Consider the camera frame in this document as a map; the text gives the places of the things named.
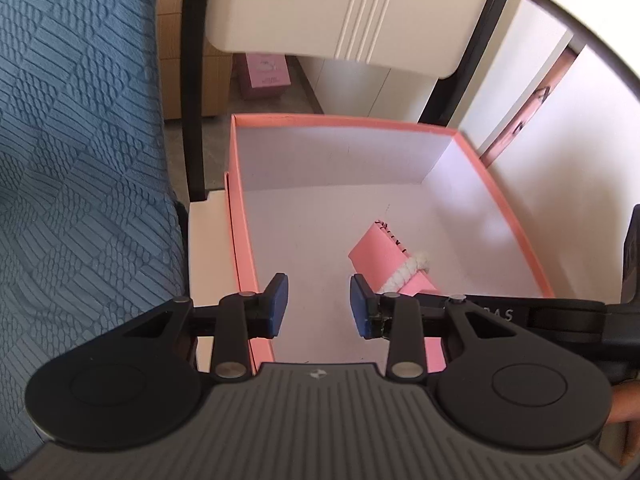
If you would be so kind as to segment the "person's right hand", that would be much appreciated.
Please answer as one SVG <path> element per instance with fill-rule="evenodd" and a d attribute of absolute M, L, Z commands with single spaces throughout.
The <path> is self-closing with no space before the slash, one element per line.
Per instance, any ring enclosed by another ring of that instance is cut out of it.
<path fill-rule="evenodd" d="M 640 419 L 640 380 L 622 382 L 612 388 L 612 408 L 608 414 L 609 424 L 638 422 Z"/>

